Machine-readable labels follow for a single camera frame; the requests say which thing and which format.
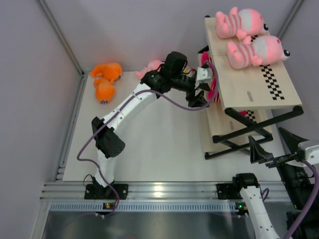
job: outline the white table surface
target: white table surface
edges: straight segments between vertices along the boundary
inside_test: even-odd
[[[106,106],[95,99],[93,79],[89,76],[84,91],[72,143],[69,150],[64,181],[83,181],[95,166],[79,162],[76,155],[92,135],[91,120],[106,115],[122,102],[139,80],[134,72],[124,72],[115,82],[117,93]],[[182,105],[187,105],[185,93],[171,90],[167,94]],[[120,138],[126,148],[119,155],[115,168],[116,181],[229,181],[236,173],[255,173],[260,181],[279,181],[276,169],[250,164],[249,156],[241,152],[205,160],[197,112],[178,109],[159,99],[137,115]],[[263,144],[274,156],[284,154],[278,133],[274,141]],[[89,144],[82,158],[97,159],[95,142]]]

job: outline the black clamp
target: black clamp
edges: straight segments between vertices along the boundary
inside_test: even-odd
[[[95,117],[92,120],[92,130],[95,133],[104,125],[103,119]],[[114,133],[113,128],[104,128],[95,136],[95,146],[102,151],[106,158],[119,155],[125,148],[125,143]]]
[[[88,200],[117,199],[115,193],[110,187],[103,187],[96,181],[95,177],[91,176],[91,178],[92,178],[92,184],[88,184],[85,186],[84,199],[88,199]],[[125,200],[129,192],[129,185],[115,184],[114,182],[110,184],[119,194],[120,198],[118,200]]]
[[[239,192],[242,188],[255,186],[259,188],[259,183],[253,173],[239,173],[233,177],[233,183],[219,183],[217,187],[218,199],[242,199]]]

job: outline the striped plush toy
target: striped plush toy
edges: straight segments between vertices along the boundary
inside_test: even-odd
[[[251,44],[251,37],[247,36],[243,44],[227,43],[229,63],[235,69],[247,66],[269,65],[277,61],[285,61],[290,52],[284,50],[281,41],[275,36],[261,36]]]
[[[228,15],[221,11],[216,13],[216,33],[220,38],[237,36],[239,40],[242,40],[246,36],[263,34],[268,31],[263,17],[256,10],[247,8],[237,11],[237,7],[233,7]]]

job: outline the wooden shelf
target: wooden shelf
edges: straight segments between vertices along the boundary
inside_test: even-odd
[[[215,32],[215,18],[212,17],[205,18],[205,28],[211,58],[218,70],[223,109],[282,109],[302,105],[282,61],[266,68],[250,66],[236,70],[229,64],[226,45],[230,40],[238,43],[237,38],[219,38]],[[278,92],[280,96],[276,97],[274,93]]]
[[[201,62],[201,54],[198,55],[198,63]],[[265,110],[249,110],[248,115],[256,123],[265,121],[268,119]],[[200,122],[200,132],[202,137],[202,149],[203,152],[220,152],[229,147],[223,144],[215,144],[212,141],[214,135],[224,135],[235,132],[245,127],[242,123],[234,120],[232,117],[225,114],[221,103],[212,103],[210,107],[201,111],[198,115]],[[265,130],[272,133],[271,127],[266,127]],[[242,136],[232,139],[232,142],[236,144],[248,143],[249,135],[259,135],[256,132],[244,134]]]

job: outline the orange plush toy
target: orange plush toy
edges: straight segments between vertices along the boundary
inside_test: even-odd
[[[95,96],[100,103],[106,104],[111,101],[115,95],[115,88],[112,84],[115,80],[120,79],[122,71],[122,67],[116,62],[94,67],[90,74],[94,78],[98,77],[94,80],[94,87]]]

